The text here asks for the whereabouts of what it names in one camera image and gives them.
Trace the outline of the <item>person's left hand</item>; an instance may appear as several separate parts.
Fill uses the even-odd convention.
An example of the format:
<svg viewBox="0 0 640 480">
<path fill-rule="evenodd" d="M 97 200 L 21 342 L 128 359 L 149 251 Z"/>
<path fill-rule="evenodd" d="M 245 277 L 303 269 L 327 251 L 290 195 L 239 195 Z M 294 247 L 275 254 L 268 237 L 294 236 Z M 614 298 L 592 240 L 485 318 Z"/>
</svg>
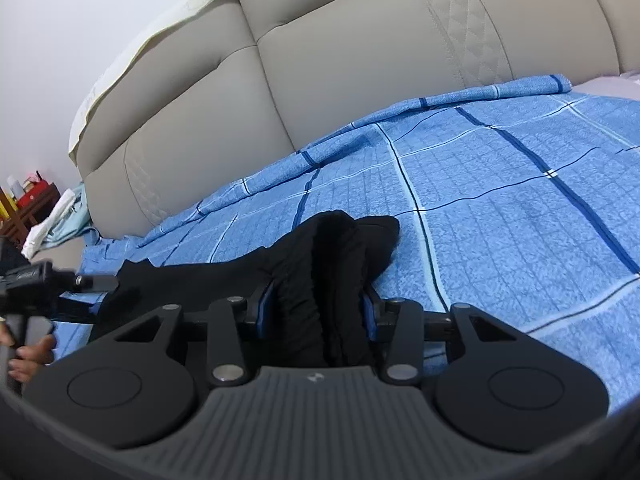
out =
<svg viewBox="0 0 640 480">
<path fill-rule="evenodd" d="M 9 360 L 8 375 L 20 384 L 28 384 L 43 367 L 54 362 L 57 344 L 54 335 L 47 335 L 36 344 L 17 348 L 16 358 Z"/>
</svg>

